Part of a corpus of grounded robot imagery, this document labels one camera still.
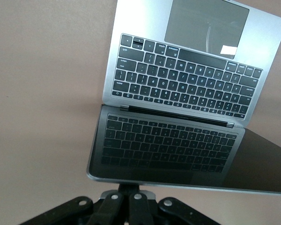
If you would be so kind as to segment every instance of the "metal bolt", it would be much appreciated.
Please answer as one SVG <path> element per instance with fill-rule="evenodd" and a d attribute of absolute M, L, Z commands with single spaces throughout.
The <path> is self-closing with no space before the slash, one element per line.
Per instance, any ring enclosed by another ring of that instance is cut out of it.
<path fill-rule="evenodd" d="M 170 201 L 170 200 L 165 200 L 164 202 L 163 202 L 163 204 L 165 205 L 165 206 L 172 206 L 172 202 Z"/>
<path fill-rule="evenodd" d="M 118 199 L 118 195 L 112 195 L 112 196 L 111 196 L 111 199 L 113 199 L 113 200 Z"/>
<path fill-rule="evenodd" d="M 134 199 L 136 199 L 136 200 L 141 199 L 141 194 L 135 194 L 135 195 L 134 195 Z"/>

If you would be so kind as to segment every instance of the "space bar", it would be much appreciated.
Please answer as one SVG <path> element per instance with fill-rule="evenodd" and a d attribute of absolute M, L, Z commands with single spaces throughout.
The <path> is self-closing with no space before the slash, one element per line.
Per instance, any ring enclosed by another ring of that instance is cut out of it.
<path fill-rule="evenodd" d="M 149 167 L 155 168 L 155 169 L 190 170 L 192 167 L 192 164 L 151 161 Z"/>
<path fill-rule="evenodd" d="M 202 55 L 184 49 L 180 49 L 178 58 L 181 60 L 203 64 L 209 67 L 215 67 L 218 69 L 225 69 L 227 63 L 226 60 L 221 60 L 208 55 Z"/>

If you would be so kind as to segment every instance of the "laptop keyboard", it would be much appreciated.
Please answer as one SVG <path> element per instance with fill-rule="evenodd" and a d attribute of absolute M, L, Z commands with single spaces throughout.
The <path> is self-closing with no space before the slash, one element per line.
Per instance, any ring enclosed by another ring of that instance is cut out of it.
<path fill-rule="evenodd" d="M 261 73 L 123 34 L 112 95 L 243 119 Z"/>
<path fill-rule="evenodd" d="M 236 134 L 109 115 L 101 163 L 222 172 Z"/>

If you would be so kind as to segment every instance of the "beige table surface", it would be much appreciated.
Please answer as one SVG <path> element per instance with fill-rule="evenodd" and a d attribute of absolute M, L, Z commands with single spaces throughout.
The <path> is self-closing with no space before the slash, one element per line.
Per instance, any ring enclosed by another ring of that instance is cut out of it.
<path fill-rule="evenodd" d="M 281 16 L 281 0 L 240 0 Z M 117 188 L 86 176 L 114 0 L 0 0 L 0 225 Z M 248 126 L 281 146 L 281 45 Z M 281 225 L 281 196 L 141 187 L 223 225 Z"/>

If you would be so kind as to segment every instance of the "open laptop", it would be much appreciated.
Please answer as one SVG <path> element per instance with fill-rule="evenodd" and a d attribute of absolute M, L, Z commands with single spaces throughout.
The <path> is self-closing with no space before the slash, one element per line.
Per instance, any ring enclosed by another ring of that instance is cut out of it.
<path fill-rule="evenodd" d="M 235 1 L 118 0 L 89 177 L 222 188 L 280 41 Z"/>

